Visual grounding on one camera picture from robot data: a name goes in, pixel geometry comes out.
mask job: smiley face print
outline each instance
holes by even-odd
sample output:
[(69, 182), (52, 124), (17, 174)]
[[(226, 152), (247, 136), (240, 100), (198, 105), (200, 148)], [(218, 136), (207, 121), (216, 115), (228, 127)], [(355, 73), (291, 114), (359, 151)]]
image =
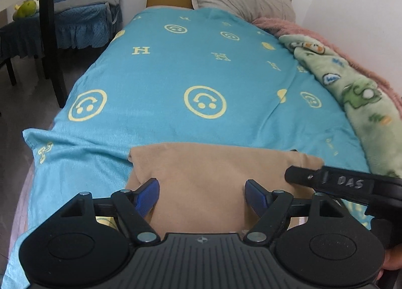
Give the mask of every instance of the smiley face print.
[(226, 112), (226, 100), (208, 86), (192, 86), (184, 93), (186, 107), (199, 117), (216, 119)]
[(90, 90), (77, 96), (68, 112), (71, 121), (85, 121), (101, 113), (107, 101), (103, 90)]
[(169, 32), (176, 33), (176, 34), (187, 33), (187, 29), (180, 25), (165, 25), (165, 29)]
[(237, 35), (234, 35), (232, 33), (229, 32), (221, 32), (221, 35), (223, 37), (226, 37), (227, 39), (233, 40), (233, 41), (239, 41), (240, 38)]
[(315, 95), (308, 93), (308, 92), (300, 92), (300, 95), (302, 98), (305, 99), (305, 101), (310, 105), (312, 108), (321, 108), (322, 103), (318, 97)]

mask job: green plush toy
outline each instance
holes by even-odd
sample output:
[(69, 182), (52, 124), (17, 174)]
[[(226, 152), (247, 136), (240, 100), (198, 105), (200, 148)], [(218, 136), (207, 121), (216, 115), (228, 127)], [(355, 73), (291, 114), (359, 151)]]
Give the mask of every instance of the green plush toy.
[(369, 103), (381, 100), (381, 92), (377, 89), (375, 81), (367, 78), (356, 80), (353, 84), (345, 86), (342, 91), (343, 105), (349, 103), (357, 109)]
[(16, 10), (13, 14), (13, 20), (31, 17), (39, 11), (39, 0), (25, 0), (22, 5), (15, 5)]

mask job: green fleece blanket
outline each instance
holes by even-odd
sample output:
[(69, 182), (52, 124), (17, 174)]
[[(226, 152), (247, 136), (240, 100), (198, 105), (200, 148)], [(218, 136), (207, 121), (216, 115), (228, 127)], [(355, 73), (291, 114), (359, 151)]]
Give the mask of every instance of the green fleece blanket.
[(343, 106), (361, 141), (371, 172), (401, 178), (402, 120), (377, 83), (311, 37), (283, 35), (279, 41)]

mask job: blue chair cover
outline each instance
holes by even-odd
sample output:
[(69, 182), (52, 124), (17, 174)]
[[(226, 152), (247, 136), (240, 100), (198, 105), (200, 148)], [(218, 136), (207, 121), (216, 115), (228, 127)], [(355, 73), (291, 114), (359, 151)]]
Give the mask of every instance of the blue chair cover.
[[(110, 10), (112, 21), (116, 19), (114, 24), (107, 19), (106, 5), (72, 8), (55, 15), (58, 47), (83, 49), (106, 45), (123, 21), (120, 6), (111, 6)], [(17, 55), (43, 57), (39, 14), (6, 25), (0, 34), (0, 59)]]

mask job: pink fluffy blanket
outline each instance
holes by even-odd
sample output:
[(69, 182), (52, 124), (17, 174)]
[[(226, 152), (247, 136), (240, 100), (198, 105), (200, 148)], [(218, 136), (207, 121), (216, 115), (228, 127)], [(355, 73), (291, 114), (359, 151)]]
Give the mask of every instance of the pink fluffy blanket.
[(389, 82), (385, 80), (383, 77), (370, 71), (369, 69), (366, 69), (365, 67), (359, 65), (357, 62), (352, 60), (347, 54), (343, 53), (338, 47), (328, 42), (320, 34), (310, 31), (308, 29), (304, 29), (303, 27), (290, 21), (284, 21), (282, 19), (277, 18), (261, 17), (254, 20), (253, 24), (276, 37), (280, 37), (282, 35), (300, 34), (310, 36), (313, 39), (320, 41), (325, 46), (334, 50), (342, 58), (345, 58), (349, 62), (349, 65), (356, 71), (374, 80), (378, 84), (378, 86), (382, 89), (382, 91), (385, 94), (387, 94), (389, 98), (393, 101), (393, 103), (395, 104), (396, 108), (399, 111), (399, 115), (402, 118), (402, 98), (391, 88)]

